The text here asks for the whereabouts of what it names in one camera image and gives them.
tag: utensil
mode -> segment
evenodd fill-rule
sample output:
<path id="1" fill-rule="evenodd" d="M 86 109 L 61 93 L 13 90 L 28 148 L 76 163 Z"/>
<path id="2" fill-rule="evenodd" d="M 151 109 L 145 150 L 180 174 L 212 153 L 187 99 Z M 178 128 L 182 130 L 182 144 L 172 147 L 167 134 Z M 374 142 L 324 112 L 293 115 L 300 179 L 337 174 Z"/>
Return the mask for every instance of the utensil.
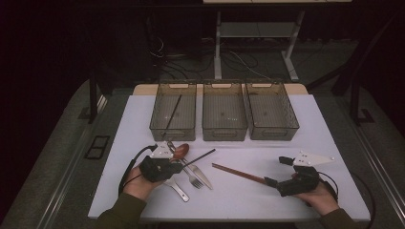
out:
<path id="1" fill-rule="evenodd" d="M 234 174 L 234 175 L 237 175 L 239 177 L 244 177 L 244 178 L 254 180 L 254 181 L 262 183 L 262 184 L 266 184 L 266 181 L 261 177 L 256 177 L 254 175 L 246 174 L 244 172 L 237 171 L 237 170 L 234 170 L 234 169 L 230 169 L 230 168 L 227 168 L 227 167 L 224 167 L 222 165 L 215 164 L 215 163 L 212 163 L 212 167 L 223 170 L 223 171 L 226 171 L 226 172 L 229 172 L 230 174 Z"/>
<path id="2" fill-rule="evenodd" d="M 204 183 L 209 189 L 213 189 L 211 182 L 209 182 L 208 178 L 205 176 L 203 171 L 197 167 L 197 165 L 189 164 L 185 158 L 183 158 L 182 161 L 185 164 L 188 164 L 187 167 L 193 171 L 193 173 L 202 181 L 202 183 Z"/>
<path id="3" fill-rule="evenodd" d="M 190 199 L 190 197 L 176 183 L 176 180 L 174 177 L 170 177 L 169 179 L 164 181 L 164 184 L 172 187 L 179 194 L 179 196 L 182 198 L 182 200 L 184 202 L 187 202 Z"/>
<path id="4" fill-rule="evenodd" d="M 168 141 L 167 146 L 169 146 L 170 150 L 173 152 L 172 160 L 178 160 L 178 161 L 182 161 L 184 159 L 185 155 L 188 153 L 188 150 L 190 149 L 190 146 L 187 143 L 184 143 L 181 146 L 176 148 L 171 141 Z M 194 177 L 190 173 L 188 173 L 188 171 L 186 170 L 185 167 L 183 167 L 182 169 L 187 173 L 188 180 L 194 187 L 196 187 L 198 189 L 203 187 L 203 184 L 196 177 Z"/>
<path id="5" fill-rule="evenodd" d="M 183 168 L 183 170 L 188 174 L 188 180 L 190 181 L 190 183 L 191 183 L 194 187 L 196 187 L 196 188 L 198 188 L 198 189 L 200 189 L 201 187 L 203 187 L 203 184 L 202 184 L 196 177 L 190 175 L 190 173 L 188 173 L 188 171 L 187 171 L 185 168 Z"/>
<path id="6" fill-rule="evenodd" d="M 167 146 L 173 153 L 173 158 L 171 160 L 183 159 L 190 150 L 190 146 L 187 143 L 176 148 L 171 141 L 168 141 Z"/>

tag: spoon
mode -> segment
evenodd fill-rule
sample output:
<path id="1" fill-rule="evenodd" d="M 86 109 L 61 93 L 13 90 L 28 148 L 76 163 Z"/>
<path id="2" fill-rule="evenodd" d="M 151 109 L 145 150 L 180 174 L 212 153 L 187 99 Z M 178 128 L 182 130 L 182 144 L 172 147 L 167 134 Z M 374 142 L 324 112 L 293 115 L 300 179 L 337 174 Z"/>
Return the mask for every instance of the spoon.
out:
<path id="1" fill-rule="evenodd" d="M 175 148 L 175 150 L 173 152 L 173 157 L 170 159 L 170 161 L 183 159 L 185 157 L 185 155 L 187 155 L 189 150 L 190 150 L 190 146 L 187 143 L 184 143 L 181 146 Z"/>

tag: dark background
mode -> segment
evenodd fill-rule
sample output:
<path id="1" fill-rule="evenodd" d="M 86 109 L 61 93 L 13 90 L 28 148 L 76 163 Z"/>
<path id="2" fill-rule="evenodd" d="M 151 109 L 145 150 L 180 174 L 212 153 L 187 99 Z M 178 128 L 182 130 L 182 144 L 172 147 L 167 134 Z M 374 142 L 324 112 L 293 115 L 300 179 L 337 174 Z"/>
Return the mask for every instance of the dark background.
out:
<path id="1" fill-rule="evenodd" d="M 358 0 L 353 3 L 370 6 L 308 10 L 300 40 L 352 39 L 367 43 L 400 9 L 401 1 Z M 149 54 L 149 48 L 154 46 L 154 34 L 171 40 L 169 44 L 173 47 L 194 47 L 192 54 L 198 54 L 196 47 L 201 37 L 214 35 L 213 11 L 192 14 L 162 11 L 151 17 L 151 14 L 130 10 L 77 14 L 71 11 L 71 6 L 69 1 L 0 1 L 3 105 L 0 221 L 69 99 L 88 79 L 89 73 L 96 74 L 98 86 L 105 94 L 114 88 L 133 87 L 156 78 L 153 67 L 156 63 Z M 405 135 L 402 92 L 405 86 L 402 67 L 405 11 L 401 10 L 373 47 L 358 76 Z M 234 18 L 235 14 L 229 12 L 225 16 Z M 252 15 L 238 18 L 246 20 Z"/>

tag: knife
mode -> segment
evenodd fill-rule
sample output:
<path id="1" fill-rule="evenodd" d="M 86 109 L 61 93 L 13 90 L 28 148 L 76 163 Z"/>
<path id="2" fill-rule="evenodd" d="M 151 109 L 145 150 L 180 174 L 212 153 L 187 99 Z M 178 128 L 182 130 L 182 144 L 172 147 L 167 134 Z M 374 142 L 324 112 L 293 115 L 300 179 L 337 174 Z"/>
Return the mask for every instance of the knife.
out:
<path id="1" fill-rule="evenodd" d="M 184 158 L 183 162 L 185 164 L 188 164 L 188 161 Z M 203 171 L 201 171 L 201 169 L 199 167 L 197 167 L 196 165 L 187 165 L 187 167 L 193 171 L 193 173 L 209 188 L 209 189 L 213 189 L 212 188 L 212 184 L 211 182 L 209 182 L 208 178 L 205 176 L 205 174 L 203 173 Z"/>

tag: floor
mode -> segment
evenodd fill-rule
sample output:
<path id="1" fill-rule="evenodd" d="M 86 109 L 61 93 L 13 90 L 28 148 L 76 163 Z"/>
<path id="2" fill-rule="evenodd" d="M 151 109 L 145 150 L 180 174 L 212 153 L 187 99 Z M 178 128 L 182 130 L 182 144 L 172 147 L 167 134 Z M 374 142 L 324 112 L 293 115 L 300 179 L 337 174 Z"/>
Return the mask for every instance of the floor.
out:
<path id="1" fill-rule="evenodd" d="M 223 78 L 277 77 L 289 82 L 280 50 L 283 40 L 228 39 L 222 43 Z M 355 41 L 299 42 L 291 60 L 307 85 L 343 64 L 352 54 Z M 170 50 L 161 60 L 160 78 L 213 78 L 213 43 L 203 40 L 202 55 L 189 58 Z M 405 227 L 404 210 L 405 140 L 366 90 L 361 91 L 360 109 L 367 110 L 373 122 L 356 126 L 348 116 L 349 92 L 334 96 L 330 80 L 309 91 L 330 128 L 335 143 L 352 172 L 360 193 L 373 216 L 372 228 Z M 91 228 L 95 221 L 87 214 L 109 149 L 114 142 L 120 117 L 132 89 L 115 89 L 100 99 L 99 115 L 88 124 L 87 82 L 78 88 L 53 131 L 40 158 L 1 228 Z M 97 135 L 110 137 L 100 160 L 83 158 Z M 168 224 L 159 228 L 206 228 L 207 224 Z M 290 228 L 270 223 L 217 223 L 210 228 Z M 299 222 L 298 229 L 322 228 L 315 221 Z"/>

